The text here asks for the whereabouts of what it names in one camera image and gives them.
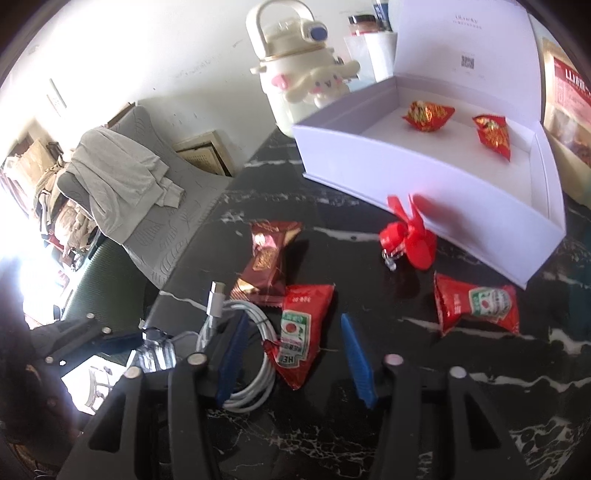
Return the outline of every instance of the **red candy wrapper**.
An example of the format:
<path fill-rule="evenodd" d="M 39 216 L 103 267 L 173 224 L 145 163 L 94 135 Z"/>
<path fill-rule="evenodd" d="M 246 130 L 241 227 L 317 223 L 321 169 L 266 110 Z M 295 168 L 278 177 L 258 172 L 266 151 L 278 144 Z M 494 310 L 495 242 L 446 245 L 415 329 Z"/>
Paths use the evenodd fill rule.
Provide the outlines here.
<path fill-rule="evenodd" d="M 478 127 L 478 137 L 483 145 L 503 155 L 507 160 L 511 159 L 511 143 L 509 141 L 509 129 L 504 116 L 478 115 L 472 120 Z"/>
<path fill-rule="evenodd" d="M 408 113 L 402 118 L 421 132 L 434 132 L 445 125 L 455 111 L 451 106 L 419 100 L 411 103 Z"/>
<path fill-rule="evenodd" d="M 280 307 L 285 294 L 283 248 L 301 231 L 300 222 L 255 222 L 252 258 L 230 292 L 234 300 Z"/>

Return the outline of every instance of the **red snack packet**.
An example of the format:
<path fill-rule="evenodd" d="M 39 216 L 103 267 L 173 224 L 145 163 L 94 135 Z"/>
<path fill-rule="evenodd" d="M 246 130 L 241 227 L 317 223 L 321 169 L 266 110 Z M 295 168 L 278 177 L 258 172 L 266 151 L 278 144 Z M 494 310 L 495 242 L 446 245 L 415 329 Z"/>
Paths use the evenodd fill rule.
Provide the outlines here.
<path fill-rule="evenodd" d="M 458 323 L 461 315 L 486 320 L 519 334 L 519 310 L 513 285 L 478 287 L 437 272 L 433 284 L 442 335 Z"/>
<path fill-rule="evenodd" d="M 455 111 L 451 106 L 419 100 L 410 104 L 402 118 L 421 132 L 434 132 L 445 125 Z"/>
<path fill-rule="evenodd" d="M 334 285 L 291 285 L 285 292 L 278 343 L 265 340 L 263 348 L 275 370 L 294 390 L 306 380 L 318 354 L 322 320 Z"/>
<path fill-rule="evenodd" d="M 301 231 L 300 222 L 255 222 L 252 259 L 236 281 L 230 298 L 263 307 L 280 307 L 285 294 L 283 248 Z"/>
<path fill-rule="evenodd" d="M 504 116 L 478 115 L 472 120 L 478 127 L 478 137 L 483 145 L 511 160 L 509 129 Z"/>

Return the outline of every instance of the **jar lid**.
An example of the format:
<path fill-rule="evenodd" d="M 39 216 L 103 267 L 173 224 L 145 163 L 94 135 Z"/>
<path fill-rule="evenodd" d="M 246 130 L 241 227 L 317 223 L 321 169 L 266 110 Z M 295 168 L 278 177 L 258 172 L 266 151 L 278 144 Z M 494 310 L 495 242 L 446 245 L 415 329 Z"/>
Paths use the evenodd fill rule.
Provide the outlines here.
<path fill-rule="evenodd" d="M 349 23 L 351 25 L 358 24 L 358 23 L 363 23 L 363 22 L 377 23 L 377 21 L 375 19 L 375 16 L 369 15 L 369 14 L 365 14 L 365 15 L 351 15 L 349 17 Z"/>

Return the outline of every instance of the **white gift box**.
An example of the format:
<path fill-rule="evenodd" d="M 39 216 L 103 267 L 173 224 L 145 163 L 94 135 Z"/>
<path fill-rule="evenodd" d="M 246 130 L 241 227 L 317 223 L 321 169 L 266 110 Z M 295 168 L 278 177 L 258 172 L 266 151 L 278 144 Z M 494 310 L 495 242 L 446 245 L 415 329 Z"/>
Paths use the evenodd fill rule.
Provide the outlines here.
<path fill-rule="evenodd" d="M 563 239 L 563 194 L 541 125 L 540 61 L 527 12 L 508 0 L 406 0 L 395 76 L 294 126 L 305 176 L 388 210 L 417 199 L 437 235 L 525 288 Z M 436 132 L 402 116 L 414 100 L 456 109 Z M 472 117 L 503 115 L 511 161 Z"/>

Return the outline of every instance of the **white kettle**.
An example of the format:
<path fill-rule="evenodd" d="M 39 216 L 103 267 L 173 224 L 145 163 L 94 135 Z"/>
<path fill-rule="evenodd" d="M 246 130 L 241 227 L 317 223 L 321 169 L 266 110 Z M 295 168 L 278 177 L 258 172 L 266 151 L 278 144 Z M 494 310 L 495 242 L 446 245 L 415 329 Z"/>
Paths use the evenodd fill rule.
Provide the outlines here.
<path fill-rule="evenodd" d="M 298 17 L 263 29 L 261 14 L 270 4 L 291 7 Z M 326 47 L 326 26 L 314 20 L 304 3 L 267 0 L 248 12 L 246 29 L 260 60 L 251 73 L 260 74 L 262 90 L 285 135 L 293 138 L 294 124 L 349 93 L 343 80 L 357 74 L 359 63 L 337 63 L 335 50 Z"/>

